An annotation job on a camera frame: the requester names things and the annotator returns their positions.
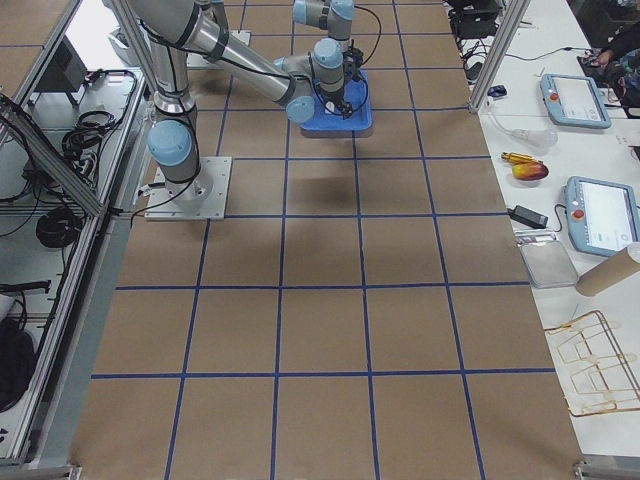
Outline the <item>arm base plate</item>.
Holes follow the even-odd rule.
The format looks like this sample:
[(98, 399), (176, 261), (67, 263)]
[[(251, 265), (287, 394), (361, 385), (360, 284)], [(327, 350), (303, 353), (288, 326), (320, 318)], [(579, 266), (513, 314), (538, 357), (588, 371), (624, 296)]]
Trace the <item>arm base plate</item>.
[(156, 168), (154, 182), (162, 183), (149, 194), (150, 209), (144, 212), (149, 221), (223, 220), (225, 218), (232, 158), (200, 158), (201, 170), (191, 186), (181, 193), (177, 184), (165, 185), (164, 174)]

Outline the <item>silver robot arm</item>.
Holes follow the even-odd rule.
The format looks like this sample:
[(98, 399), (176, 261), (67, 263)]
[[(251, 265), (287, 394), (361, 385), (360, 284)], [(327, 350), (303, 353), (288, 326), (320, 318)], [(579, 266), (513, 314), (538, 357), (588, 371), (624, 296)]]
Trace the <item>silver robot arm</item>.
[(295, 2), (294, 21), (326, 35), (306, 54), (278, 61), (231, 34), (221, 1), (133, 1), (130, 6), (150, 41), (157, 91), (156, 124), (147, 144), (171, 200), (200, 201), (212, 188), (196, 136), (197, 106), (187, 74), (190, 54), (250, 84), (283, 107), (292, 122), (311, 120), (318, 102), (332, 104), (344, 119), (354, 113), (344, 89), (358, 76), (362, 54), (348, 45), (355, 10), (351, 1)]
[(317, 28), (326, 33), (309, 52), (312, 71), (320, 82), (346, 85), (362, 78), (360, 69), (364, 54), (351, 38), (355, 16), (353, 1), (295, 1), (292, 17), (295, 23)]

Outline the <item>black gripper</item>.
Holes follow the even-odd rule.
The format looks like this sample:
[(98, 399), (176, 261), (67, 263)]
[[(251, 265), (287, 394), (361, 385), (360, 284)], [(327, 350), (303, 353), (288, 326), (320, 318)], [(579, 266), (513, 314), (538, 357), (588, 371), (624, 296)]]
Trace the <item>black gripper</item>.
[(350, 43), (346, 51), (343, 53), (343, 73), (344, 82), (360, 81), (360, 68), (364, 61), (363, 52), (353, 43)]
[(339, 115), (343, 120), (349, 119), (353, 115), (352, 104), (345, 100), (344, 76), (317, 76), (315, 91), (320, 98), (323, 107), (328, 103), (333, 106), (332, 114)]

